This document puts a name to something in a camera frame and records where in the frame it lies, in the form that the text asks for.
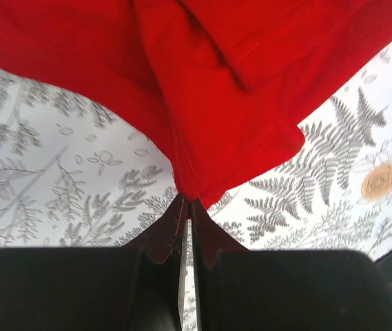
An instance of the red cloth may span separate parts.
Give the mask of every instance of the red cloth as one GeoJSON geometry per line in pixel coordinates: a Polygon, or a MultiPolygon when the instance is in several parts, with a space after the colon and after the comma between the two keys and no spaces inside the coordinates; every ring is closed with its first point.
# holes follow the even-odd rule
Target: red cloth
{"type": "Polygon", "coordinates": [[[392,0],[0,0],[0,68],[113,110],[205,206],[391,40],[392,0]]]}

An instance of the floral patterned fabric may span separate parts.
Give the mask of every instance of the floral patterned fabric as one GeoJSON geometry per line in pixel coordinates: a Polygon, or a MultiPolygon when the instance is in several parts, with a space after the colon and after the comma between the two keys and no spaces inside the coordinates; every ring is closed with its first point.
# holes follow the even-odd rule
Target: floral patterned fabric
{"type": "MultiPolygon", "coordinates": [[[[302,151],[211,216],[252,249],[392,250],[392,43],[300,127],[302,151]]],[[[0,247],[121,245],[175,194],[168,160],[108,109],[0,70],[0,247]]]]}

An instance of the red fabric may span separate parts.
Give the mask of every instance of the red fabric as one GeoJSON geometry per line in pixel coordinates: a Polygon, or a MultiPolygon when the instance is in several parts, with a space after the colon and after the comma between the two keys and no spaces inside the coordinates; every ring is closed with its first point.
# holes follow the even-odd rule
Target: red fabric
{"type": "Polygon", "coordinates": [[[0,68],[102,103],[205,206],[392,40],[392,0],[0,0],[0,68]]]}

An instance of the orange rose print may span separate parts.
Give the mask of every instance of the orange rose print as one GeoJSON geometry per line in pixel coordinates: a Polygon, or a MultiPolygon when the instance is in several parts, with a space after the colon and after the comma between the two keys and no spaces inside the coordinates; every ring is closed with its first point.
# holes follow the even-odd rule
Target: orange rose print
{"type": "Polygon", "coordinates": [[[377,200],[392,189],[392,163],[385,163],[370,171],[362,184],[361,194],[366,200],[377,200]]]}

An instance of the fern leaf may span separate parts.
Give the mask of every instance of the fern leaf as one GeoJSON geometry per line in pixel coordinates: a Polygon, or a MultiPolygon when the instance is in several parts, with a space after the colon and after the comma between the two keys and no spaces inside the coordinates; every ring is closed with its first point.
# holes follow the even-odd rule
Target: fern leaf
{"type": "Polygon", "coordinates": [[[331,154],[343,137],[350,137],[347,132],[339,129],[338,126],[332,127],[326,134],[322,135],[313,145],[317,156],[325,157],[331,154]]]}
{"type": "Polygon", "coordinates": [[[288,226],[286,217],[279,210],[274,210],[270,214],[247,217],[247,219],[256,223],[247,228],[249,236],[251,237],[251,243],[255,243],[262,238],[265,233],[274,232],[277,226],[288,226]]]}
{"type": "Polygon", "coordinates": [[[281,176],[280,178],[250,181],[249,184],[259,190],[283,197],[292,191],[294,178],[281,176]]]}
{"type": "Polygon", "coordinates": [[[303,176],[296,186],[296,191],[300,205],[309,214],[312,214],[313,194],[315,191],[313,179],[309,175],[303,176]]]}
{"type": "Polygon", "coordinates": [[[111,110],[108,110],[96,102],[92,102],[90,112],[93,115],[93,122],[97,128],[105,128],[107,124],[112,124],[116,120],[116,117],[111,110]]]}
{"type": "Polygon", "coordinates": [[[24,86],[23,103],[30,107],[49,101],[49,87],[39,81],[29,80],[24,86]]]}
{"type": "Polygon", "coordinates": [[[92,215],[90,214],[90,200],[92,196],[87,195],[84,201],[84,207],[83,207],[83,221],[85,225],[92,225],[92,215]]]}
{"type": "Polygon", "coordinates": [[[79,232],[81,231],[81,227],[82,227],[82,222],[78,222],[74,227],[72,227],[72,239],[75,239],[79,236],[79,232]]]}
{"type": "Polygon", "coordinates": [[[357,120],[355,115],[351,113],[348,107],[341,100],[339,100],[339,98],[332,96],[330,101],[335,108],[338,126],[345,131],[350,132],[350,134],[353,134],[357,128],[357,120]]]}
{"type": "Polygon", "coordinates": [[[331,186],[335,177],[338,162],[336,159],[322,159],[313,172],[313,176],[318,182],[322,200],[326,205],[329,205],[329,196],[331,193],[331,186]]]}
{"type": "Polygon", "coordinates": [[[337,182],[343,190],[349,187],[350,170],[358,158],[361,147],[362,144],[359,141],[352,139],[336,151],[338,159],[337,182]]]}
{"type": "Polygon", "coordinates": [[[290,194],[290,196],[284,198],[280,202],[280,209],[288,212],[293,218],[300,219],[294,194],[290,194]]]}
{"type": "Polygon", "coordinates": [[[375,147],[376,142],[372,136],[372,126],[384,127],[386,120],[384,111],[376,112],[367,102],[361,88],[358,89],[358,136],[368,146],[375,147]]]}
{"type": "Polygon", "coordinates": [[[312,164],[317,155],[312,156],[313,151],[306,152],[303,148],[294,158],[290,159],[278,167],[274,168],[276,172],[284,172],[287,175],[302,177],[312,170],[312,164]]]}

